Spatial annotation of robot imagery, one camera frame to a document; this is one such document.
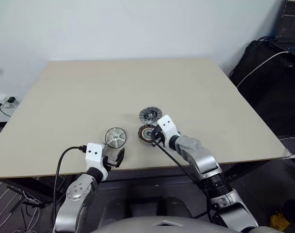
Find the metal gear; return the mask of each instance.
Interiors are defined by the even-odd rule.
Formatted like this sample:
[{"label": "metal gear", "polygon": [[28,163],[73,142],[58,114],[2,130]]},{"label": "metal gear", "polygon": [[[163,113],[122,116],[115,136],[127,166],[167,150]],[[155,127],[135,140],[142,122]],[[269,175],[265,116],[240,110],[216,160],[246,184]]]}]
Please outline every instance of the metal gear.
[{"label": "metal gear", "polygon": [[157,125],[157,121],[162,118],[163,113],[157,107],[147,107],[142,109],[139,118],[145,125]]},{"label": "metal gear", "polygon": [[146,143],[152,143],[152,131],[154,128],[152,125],[141,126],[138,131],[139,138]]},{"label": "metal gear", "polygon": [[111,148],[120,148],[126,142],[126,133],[119,127],[111,128],[105,134],[105,143]]}]

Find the beige tabletop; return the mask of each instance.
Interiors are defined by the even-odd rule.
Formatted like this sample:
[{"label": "beige tabletop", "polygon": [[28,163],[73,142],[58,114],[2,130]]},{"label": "beige tabletop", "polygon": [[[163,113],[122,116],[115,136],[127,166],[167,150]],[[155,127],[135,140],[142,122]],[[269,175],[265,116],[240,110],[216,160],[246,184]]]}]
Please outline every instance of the beige tabletop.
[{"label": "beige tabletop", "polygon": [[[66,148],[104,143],[112,127],[127,133],[119,169],[174,166],[137,137],[139,112],[148,106],[170,115],[219,163],[277,158],[285,149],[208,58],[51,62],[0,134],[0,177],[52,175]],[[111,159],[117,153],[107,151]],[[70,151],[61,174],[85,166],[84,154]]]}]

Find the copper gear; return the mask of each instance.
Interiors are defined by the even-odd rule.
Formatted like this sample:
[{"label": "copper gear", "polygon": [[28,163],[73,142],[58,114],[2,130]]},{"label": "copper gear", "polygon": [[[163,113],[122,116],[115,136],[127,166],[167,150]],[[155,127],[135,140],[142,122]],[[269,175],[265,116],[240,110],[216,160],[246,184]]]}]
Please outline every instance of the copper gear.
[{"label": "copper gear", "polygon": [[139,138],[146,143],[152,143],[152,131],[154,128],[152,125],[141,126],[138,131]]}]

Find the power outlet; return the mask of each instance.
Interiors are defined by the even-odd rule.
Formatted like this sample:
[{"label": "power outlet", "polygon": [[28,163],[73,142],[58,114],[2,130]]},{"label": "power outlet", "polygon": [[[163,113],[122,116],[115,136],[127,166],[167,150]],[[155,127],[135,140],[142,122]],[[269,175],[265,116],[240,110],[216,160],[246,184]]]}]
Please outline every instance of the power outlet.
[{"label": "power outlet", "polygon": [[0,95],[0,103],[4,104],[11,96],[15,97],[15,101],[13,103],[6,103],[4,108],[17,108],[20,104],[20,98],[16,95]]}]

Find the gray carpet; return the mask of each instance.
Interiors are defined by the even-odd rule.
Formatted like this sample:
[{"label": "gray carpet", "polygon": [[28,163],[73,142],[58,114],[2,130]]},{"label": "gray carpet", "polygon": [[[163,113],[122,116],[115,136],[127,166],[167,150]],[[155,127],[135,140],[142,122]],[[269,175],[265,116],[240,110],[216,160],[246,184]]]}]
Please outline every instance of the gray carpet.
[{"label": "gray carpet", "polygon": [[[295,153],[295,139],[283,140],[284,145]],[[222,165],[226,170],[230,165]],[[110,179],[123,177],[153,177],[161,175],[181,175],[182,172],[178,168],[169,169],[152,169],[138,171],[122,171],[112,172]],[[277,210],[287,200],[295,198],[295,164],[290,160],[273,160],[256,170],[248,173],[243,178],[232,183],[237,189],[241,198],[249,207],[260,225],[267,225],[268,216]],[[0,186],[0,196],[6,190],[3,184]],[[0,202],[0,211],[5,207],[14,192],[9,191]],[[95,195],[93,204],[88,213],[88,219],[85,225],[85,231],[90,232],[97,228],[99,218],[103,208],[108,202],[117,198],[144,198],[144,197],[176,197],[181,199],[189,207],[193,216],[200,214],[206,210],[205,196],[192,183],[179,181],[178,179],[166,185],[161,185],[161,180],[152,179],[150,182],[139,182],[135,186],[127,186],[125,183],[110,185],[109,183],[100,184],[99,190]],[[51,232],[49,223],[51,206],[46,207],[40,216],[40,220],[34,230],[38,233]],[[5,211],[0,218],[0,222],[8,216]],[[16,209],[9,220],[0,228],[0,233],[11,233],[14,230],[24,228],[20,207]],[[291,225],[286,229],[287,233],[295,233],[295,225]]]}]

